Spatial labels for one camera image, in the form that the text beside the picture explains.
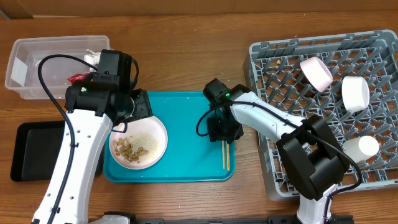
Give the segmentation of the wooden chopstick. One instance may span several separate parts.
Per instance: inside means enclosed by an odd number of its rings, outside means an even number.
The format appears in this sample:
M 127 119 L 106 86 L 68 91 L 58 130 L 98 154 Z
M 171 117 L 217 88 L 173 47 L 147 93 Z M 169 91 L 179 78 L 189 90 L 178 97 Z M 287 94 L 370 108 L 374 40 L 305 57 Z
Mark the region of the wooden chopstick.
M 229 144 L 226 143 L 226 168 L 230 171 L 230 156 L 229 156 Z
M 223 155 L 223 169 L 227 168 L 227 161 L 226 161 L 226 143 L 221 141 L 222 143 L 222 155 Z

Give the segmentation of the grey dishwasher rack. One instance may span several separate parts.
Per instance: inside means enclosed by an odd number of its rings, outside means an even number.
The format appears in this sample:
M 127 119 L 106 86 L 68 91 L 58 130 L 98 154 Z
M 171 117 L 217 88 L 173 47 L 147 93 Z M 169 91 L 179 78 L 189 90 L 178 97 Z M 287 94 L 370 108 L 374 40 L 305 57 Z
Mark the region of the grey dishwasher rack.
M 317 57 L 332 74 L 325 91 L 311 86 L 300 68 Z M 361 190 L 397 187 L 397 35 L 391 30 L 253 43 L 243 63 L 247 86 L 268 104 L 307 118 L 323 117 L 339 143 L 360 136 L 377 139 L 379 152 L 360 165 Z M 363 77 L 370 102 L 346 110 L 345 77 Z

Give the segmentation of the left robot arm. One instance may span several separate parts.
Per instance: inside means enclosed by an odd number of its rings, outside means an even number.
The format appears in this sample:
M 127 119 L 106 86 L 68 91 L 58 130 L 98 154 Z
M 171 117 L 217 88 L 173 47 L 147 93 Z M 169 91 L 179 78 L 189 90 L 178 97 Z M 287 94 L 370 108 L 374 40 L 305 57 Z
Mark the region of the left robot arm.
M 44 57 L 38 65 L 38 79 L 44 92 L 65 120 L 62 144 L 46 194 L 32 223 L 88 223 L 88 205 L 102 148 L 114 126 L 126 123 L 136 112 L 131 95 L 138 66 L 130 55 L 103 49 L 99 64 L 84 79 L 65 92 L 60 106 L 46 86 L 42 67 L 57 55 Z

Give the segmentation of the white tissue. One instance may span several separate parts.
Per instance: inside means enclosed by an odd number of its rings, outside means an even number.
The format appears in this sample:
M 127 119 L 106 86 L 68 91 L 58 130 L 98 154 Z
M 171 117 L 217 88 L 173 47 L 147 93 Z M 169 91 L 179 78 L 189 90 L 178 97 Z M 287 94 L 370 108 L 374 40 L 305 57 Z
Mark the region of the white tissue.
M 100 62 L 100 56 L 101 53 L 100 52 L 94 52 L 90 49 L 86 50 L 88 53 L 83 57 L 83 60 L 87 63 L 89 63 L 90 65 L 97 67 L 99 62 Z

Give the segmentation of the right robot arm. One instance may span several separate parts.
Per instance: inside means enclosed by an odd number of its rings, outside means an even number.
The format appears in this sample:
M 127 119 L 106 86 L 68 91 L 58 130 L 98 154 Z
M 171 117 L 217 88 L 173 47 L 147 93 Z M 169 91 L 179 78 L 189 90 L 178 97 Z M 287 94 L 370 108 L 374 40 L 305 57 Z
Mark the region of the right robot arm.
M 250 126 L 273 141 L 289 182 L 300 195 L 294 215 L 269 216 L 268 223 L 353 223 L 351 216 L 330 213 L 331 194 L 349 168 L 338 141 L 326 121 L 317 115 L 307 119 L 285 113 L 261 100 L 248 87 L 229 89 L 217 78 L 205 85 L 210 109 L 206 120 L 211 142 L 231 144 Z

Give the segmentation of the peanuts pile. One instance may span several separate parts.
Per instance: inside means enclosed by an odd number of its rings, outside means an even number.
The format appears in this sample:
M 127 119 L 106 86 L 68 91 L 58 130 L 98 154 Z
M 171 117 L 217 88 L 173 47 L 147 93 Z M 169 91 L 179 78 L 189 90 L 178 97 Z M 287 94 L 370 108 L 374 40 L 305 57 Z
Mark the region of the peanuts pile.
M 121 156 L 128 163 L 137 162 L 141 157 L 148 155 L 149 151 L 143 147 L 133 147 L 127 138 L 119 138 L 112 141 L 114 152 L 117 156 Z

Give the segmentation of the red snack wrapper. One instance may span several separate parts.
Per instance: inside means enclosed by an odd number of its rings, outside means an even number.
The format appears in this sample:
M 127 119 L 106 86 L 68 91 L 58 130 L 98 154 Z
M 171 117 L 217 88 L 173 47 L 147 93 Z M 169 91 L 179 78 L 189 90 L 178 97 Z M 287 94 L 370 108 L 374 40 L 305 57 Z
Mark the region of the red snack wrapper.
M 73 84 L 74 82 L 78 80 L 85 80 L 85 81 L 91 81 L 93 79 L 93 74 L 92 73 L 85 73 L 85 74 L 76 74 L 70 78 L 68 78 L 68 81 Z

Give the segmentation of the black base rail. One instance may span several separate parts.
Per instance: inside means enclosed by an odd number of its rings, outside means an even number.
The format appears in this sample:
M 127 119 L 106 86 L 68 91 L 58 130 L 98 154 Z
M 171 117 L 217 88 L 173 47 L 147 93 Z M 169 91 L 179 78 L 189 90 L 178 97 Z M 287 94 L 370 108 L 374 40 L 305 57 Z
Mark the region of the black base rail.
M 133 224 L 299 224 L 296 215 L 276 215 L 267 218 L 231 218 L 224 220 L 164 220 L 163 218 L 137 219 L 135 214 L 127 212 L 108 211 L 104 215 L 121 215 L 127 217 Z

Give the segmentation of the teal serving tray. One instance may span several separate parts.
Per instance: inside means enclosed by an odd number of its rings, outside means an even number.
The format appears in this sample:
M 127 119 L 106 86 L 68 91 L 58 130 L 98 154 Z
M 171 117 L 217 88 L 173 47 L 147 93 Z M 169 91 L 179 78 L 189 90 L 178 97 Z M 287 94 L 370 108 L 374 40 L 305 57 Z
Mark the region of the teal serving tray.
M 197 135 L 206 131 L 200 117 L 209 102 L 200 91 L 150 91 L 153 115 L 164 124 L 168 144 L 165 154 L 153 166 L 132 170 L 112 157 L 106 140 L 103 173 L 115 183 L 225 181 L 235 171 L 235 145 L 229 145 L 230 171 L 223 169 L 221 142 L 211 142 Z

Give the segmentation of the black plastic tray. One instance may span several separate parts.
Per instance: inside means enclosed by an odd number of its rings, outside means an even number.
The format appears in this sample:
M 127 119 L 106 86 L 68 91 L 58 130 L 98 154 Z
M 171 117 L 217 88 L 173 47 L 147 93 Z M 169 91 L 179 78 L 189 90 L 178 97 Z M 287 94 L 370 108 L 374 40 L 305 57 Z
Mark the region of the black plastic tray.
M 14 182 L 51 179 L 64 126 L 64 121 L 43 121 L 18 127 L 10 173 Z

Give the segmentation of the pale green bowl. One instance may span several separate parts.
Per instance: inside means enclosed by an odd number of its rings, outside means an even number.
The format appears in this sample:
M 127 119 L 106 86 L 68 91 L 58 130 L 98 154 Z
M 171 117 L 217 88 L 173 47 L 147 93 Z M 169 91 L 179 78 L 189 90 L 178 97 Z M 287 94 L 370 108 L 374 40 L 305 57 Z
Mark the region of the pale green bowl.
M 346 111 L 355 113 L 367 108 L 370 101 L 367 81 L 363 77 L 344 77 L 342 99 Z

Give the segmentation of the white plate with food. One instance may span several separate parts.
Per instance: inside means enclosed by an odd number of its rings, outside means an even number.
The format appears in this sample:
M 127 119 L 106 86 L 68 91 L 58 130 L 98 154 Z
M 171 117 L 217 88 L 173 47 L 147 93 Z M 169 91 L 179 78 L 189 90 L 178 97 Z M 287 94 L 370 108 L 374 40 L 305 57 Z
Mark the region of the white plate with food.
M 125 161 L 121 156 L 117 156 L 114 152 L 112 141 L 118 140 L 119 138 L 128 138 L 133 134 L 138 133 L 150 133 L 152 134 L 156 140 L 159 142 L 159 150 L 157 157 L 152 158 L 144 158 L 141 157 L 139 163 L 137 162 L 130 162 L 128 163 Z M 129 122 L 127 124 L 119 124 L 116 126 L 111 134 L 109 135 L 109 141 L 107 146 L 109 147 L 110 153 L 113 159 L 121 166 L 132 169 L 132 170 L 141 170 L 146 169 L 157 162 L 160 161 L 162 156 L 164 155 L 168 144 L 168 135 L 167 130 L 160 119 L 156 118 L 155 116 L 151 116 L 144 119 L 139 119 L 137 121 Z

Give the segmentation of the rice pile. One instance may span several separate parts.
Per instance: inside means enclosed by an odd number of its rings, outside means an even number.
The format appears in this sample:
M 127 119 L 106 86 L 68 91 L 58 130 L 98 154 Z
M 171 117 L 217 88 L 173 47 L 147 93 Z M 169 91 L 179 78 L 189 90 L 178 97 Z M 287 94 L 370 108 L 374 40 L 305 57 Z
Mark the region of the rice pile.
M 157 157 L 159 142 L 150 133 L 133 134 L 127 138 L 129 147 L 132 149 L 134 157 L 152 158 Z

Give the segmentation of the white paper cup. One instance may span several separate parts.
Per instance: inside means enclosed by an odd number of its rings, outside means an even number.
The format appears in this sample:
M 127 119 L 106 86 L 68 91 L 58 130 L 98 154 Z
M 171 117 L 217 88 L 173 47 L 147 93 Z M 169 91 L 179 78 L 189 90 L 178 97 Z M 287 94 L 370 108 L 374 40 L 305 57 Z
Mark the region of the white paper cup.
M 379 152 L 379 143 L 372 136 L 361 136 L 343 143 L 344 152 L 355 163 L 361 163 Z

